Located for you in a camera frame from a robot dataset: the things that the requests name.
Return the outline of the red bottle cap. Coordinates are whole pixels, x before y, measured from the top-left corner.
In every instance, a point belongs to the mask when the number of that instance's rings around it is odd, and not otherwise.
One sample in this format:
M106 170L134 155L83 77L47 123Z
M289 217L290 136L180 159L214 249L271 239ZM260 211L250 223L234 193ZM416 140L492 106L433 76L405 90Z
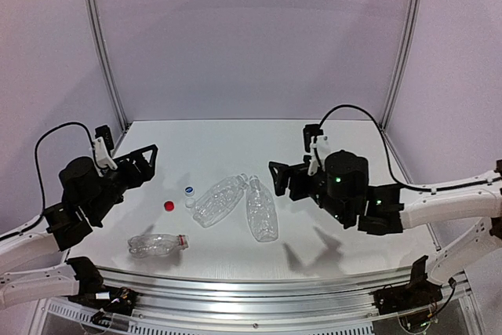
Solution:
M175 205L172 201L166 201L164 203L164 210L166 212L172 212L172 211L174 211L174 209L175 209Z

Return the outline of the white blue bottle cap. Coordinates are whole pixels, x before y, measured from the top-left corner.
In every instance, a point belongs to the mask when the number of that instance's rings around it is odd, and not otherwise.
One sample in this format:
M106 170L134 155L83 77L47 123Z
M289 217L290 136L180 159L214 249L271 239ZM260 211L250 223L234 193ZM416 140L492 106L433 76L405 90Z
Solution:
M192 186L187 186L187 187L184 189L184 194L185 194L187 197L192 197L192 196L195 194L195 189L194 189Z

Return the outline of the clear bottle with red ring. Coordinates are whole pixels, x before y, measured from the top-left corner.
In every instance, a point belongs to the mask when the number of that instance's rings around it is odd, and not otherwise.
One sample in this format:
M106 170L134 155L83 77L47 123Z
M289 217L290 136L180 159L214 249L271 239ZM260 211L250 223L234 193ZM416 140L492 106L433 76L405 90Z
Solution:
M148 234L134 236L127 243L132 257L167 257L187 249L189 238L186 235Z

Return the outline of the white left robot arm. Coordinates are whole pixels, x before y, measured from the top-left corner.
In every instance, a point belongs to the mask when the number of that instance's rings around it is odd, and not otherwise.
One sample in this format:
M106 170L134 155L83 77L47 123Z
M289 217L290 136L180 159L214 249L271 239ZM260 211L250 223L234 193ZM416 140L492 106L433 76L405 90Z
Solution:
M46 228L25 225L1 237L1 308L50 297L110 300L111 290L88 257L30 271L17 268L37 257L66 251L102 227L126 191L152 180L157 154L158 147L152 144L119 158L107 157L98 166L85 156L69 162L59 174L62 199L42 211Z

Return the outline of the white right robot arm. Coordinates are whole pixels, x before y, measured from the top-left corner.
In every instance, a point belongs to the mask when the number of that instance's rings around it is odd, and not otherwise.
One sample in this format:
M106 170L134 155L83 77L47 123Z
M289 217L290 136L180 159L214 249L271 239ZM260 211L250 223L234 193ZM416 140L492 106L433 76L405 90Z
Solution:
M464 218L477 222L433 256L414 262L411 284L441 286L470 264L501 248L501 171L445 187L412 187L394 182L369 183L366 158L348 151L328 155L322 163L306 156L289 166L269 162L275 194L293 201L311 198L345 229L368 235L399 234L419 226Z

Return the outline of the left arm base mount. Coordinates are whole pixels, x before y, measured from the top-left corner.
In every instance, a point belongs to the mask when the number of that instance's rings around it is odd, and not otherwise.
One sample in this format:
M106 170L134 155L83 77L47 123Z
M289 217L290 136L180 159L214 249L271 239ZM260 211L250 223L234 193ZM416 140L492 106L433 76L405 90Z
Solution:
M103 326L111 324L113 315L130 317L136 306L138 292L127 287L114 287L104 284L104 279L97 267L87 257L75 257L66 260L75 273L78 292L67 296L70 302L95 309L90 322Z

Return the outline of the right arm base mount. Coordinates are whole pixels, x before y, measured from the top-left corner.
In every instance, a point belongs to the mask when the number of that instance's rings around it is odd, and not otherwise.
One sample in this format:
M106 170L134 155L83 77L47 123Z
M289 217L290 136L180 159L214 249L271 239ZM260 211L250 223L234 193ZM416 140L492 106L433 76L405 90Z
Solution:
M457 281L450 277L451 293L446 302L443 299L442 284L434 284L426 272L428 256L422 256L411 267L406 284L386 285L373 292L373 302L379 315L398 315L398 323L407 334L425 334L438 314L449 304L456 292Z

